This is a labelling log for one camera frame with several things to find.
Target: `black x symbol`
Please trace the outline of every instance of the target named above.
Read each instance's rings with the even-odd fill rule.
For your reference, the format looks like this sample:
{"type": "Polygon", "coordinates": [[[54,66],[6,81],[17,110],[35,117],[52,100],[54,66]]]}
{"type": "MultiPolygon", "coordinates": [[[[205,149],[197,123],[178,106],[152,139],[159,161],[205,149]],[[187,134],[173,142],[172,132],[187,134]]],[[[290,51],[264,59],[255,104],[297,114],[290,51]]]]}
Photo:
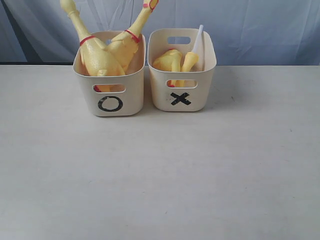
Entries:
{"type": "Polygon", "coordinates": [[[173,106],[182,102],[185,105],[190,105],[191,102],[189,100],[186,99],[186,97],[190,96],[189,93],[184,93],[181,96],[175,94],[175,93],[171,93],[171,96],[175,98],[175,100],[171,103],[173,106]]]}

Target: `white table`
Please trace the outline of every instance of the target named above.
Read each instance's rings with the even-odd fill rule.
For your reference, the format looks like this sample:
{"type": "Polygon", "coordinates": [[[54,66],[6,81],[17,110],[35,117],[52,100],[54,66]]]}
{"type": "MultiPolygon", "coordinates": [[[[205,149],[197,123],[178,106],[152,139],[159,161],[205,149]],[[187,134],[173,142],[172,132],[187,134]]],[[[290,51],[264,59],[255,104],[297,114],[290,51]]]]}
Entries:
{"type": "Polygon", "coordinates": [[[320,68],[218,66],[204,110],[89,113],[0,66],[0,240],[320,239],[320,68]]]}

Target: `storage bin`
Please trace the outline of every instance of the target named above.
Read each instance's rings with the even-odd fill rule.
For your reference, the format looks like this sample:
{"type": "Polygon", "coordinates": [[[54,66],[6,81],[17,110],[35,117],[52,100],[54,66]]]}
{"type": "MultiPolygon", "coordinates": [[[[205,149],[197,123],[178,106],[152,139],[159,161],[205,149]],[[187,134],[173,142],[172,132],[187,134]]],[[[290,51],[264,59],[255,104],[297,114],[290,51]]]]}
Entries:
{"type": "MultiPolygon", "coordinates": [[[[100,31],[92,35],[107,43],[122,31],[100,31]]],[[[73,71],[80,84],[89,111],[98,117],[130,116],[138,113],[144,105],[144,66],[146,59],[146,40],[139,36],[139,48],[135,53],[127,75],[124,76],[88,76],[81,67],[78,50],[73,71]],[[117,85],[119,90],[97,92],[96,85],[117,85]]]]}
{"type": "Polygon", "coordinates": [[[154,105],[168,112],[195,112],[206,105],[212,84],[214,70],[217,64],[216,54],[210,35],[202,32],[203,60],[190,72],[168,72],[153,67],[153,62],[169,49],[177,49],[184,56],[193,49],[198,29],[194,28],[164,28],[151,33],[148,42],[147,63],[150,72],[152,100],[154,105]],[[188,44],[175,44],[169,41],[171,37],[188,37],[188,44]],[[185,80],[185,87],[170,87],[170,80],[185,80]]]}

